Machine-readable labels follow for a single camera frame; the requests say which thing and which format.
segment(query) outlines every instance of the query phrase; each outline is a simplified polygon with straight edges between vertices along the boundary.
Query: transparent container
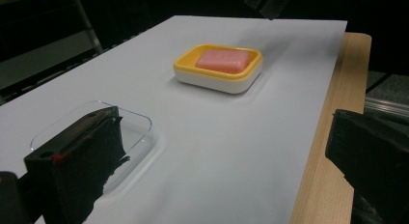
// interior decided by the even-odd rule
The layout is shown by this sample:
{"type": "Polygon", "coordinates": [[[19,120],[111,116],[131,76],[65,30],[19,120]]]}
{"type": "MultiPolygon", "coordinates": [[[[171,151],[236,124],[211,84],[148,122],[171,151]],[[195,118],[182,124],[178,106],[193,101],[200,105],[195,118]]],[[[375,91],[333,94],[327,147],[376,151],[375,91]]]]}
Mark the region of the transparent container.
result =
{"type": "MultiPolygon", "coordinates": [[[[49,126],[41,131],[32,140],[30,144],[31,151],[42,146],[48,140],[59,134],[68,126],[75,123],[83,116],[99,109],[112,107],[113,105],[105,103],[100,100],[87,102],[73,111],[69,112],[65,117],[57,121],[55,124],[49,126]]],[[[123,149],[125,156],[128,158],[124,164],[115,170],[115,173],[108,179],[104,185],[104,195],[113,191],[123,180],[134,170],[139,163],[151,152],[155,136],[152,129],[152,122],[150,118],[119,108],[121,120],[121,133],[123,140],[123,149]]]]}

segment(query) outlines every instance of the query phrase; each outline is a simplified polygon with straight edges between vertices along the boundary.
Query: white table surface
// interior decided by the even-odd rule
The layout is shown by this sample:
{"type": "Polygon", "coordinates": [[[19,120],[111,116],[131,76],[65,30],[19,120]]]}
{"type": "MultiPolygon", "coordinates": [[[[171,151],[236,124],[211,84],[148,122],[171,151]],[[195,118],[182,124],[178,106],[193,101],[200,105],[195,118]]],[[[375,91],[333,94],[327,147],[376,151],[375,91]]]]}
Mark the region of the white table surface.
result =
{"type": "Polygon", "coordinates": [[[0,106],[0,170],[22,176],[39,131],[100,99],[150,117],[157,142],[87,223],[287,223],[345,26],[174,16],[0,106]],[[239,95],[176,81],[204,42],[260,50],[263,72],[239,95]]]}

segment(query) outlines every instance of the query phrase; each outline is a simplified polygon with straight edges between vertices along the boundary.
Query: wooden table edge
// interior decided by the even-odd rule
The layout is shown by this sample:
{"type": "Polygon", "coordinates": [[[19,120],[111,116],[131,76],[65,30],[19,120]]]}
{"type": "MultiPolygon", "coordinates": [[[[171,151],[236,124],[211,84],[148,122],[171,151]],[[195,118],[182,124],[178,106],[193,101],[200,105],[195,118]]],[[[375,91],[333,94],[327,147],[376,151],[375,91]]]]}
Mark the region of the wooden table edge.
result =
{"type": "Polygon", "coordinates": [[[364,112],[371,37],[345,33],[290,223],[350,223],[353,188],[325,157],[336,109],[364,112]]]}

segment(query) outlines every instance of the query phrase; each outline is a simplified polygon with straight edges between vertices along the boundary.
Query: pink soap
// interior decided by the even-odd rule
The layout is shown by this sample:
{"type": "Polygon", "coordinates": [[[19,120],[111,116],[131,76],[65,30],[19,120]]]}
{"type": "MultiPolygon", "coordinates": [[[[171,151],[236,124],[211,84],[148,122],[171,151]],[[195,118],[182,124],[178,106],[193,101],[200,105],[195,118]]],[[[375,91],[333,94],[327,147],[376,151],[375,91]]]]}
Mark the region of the pink soap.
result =
{"type": "Polygon", "coordinates": [[[245,50],[207,50],[195,67],[227,73],[239,73],[249,66],[250,54],[245,50]]]}

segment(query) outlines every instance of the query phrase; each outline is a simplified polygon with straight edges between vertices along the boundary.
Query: soap dish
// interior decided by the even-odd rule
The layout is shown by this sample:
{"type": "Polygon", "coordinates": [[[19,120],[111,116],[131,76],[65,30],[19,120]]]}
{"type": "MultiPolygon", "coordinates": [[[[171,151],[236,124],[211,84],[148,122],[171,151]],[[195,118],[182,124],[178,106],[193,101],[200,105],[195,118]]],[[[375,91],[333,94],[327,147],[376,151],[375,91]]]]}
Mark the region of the soap dish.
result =
{"type": "Polygon", "coordinates": [[[188,50],[174,62],[175,77],[178,81],[238,94],[253,84],[262,70],[262,54],[258,50],[219,44],[204,43],[188,50]],[[249,65],[240,73],[228,73],[195,67],[196,62],[207,50],[244,50],[249,52],[249,65]]]}

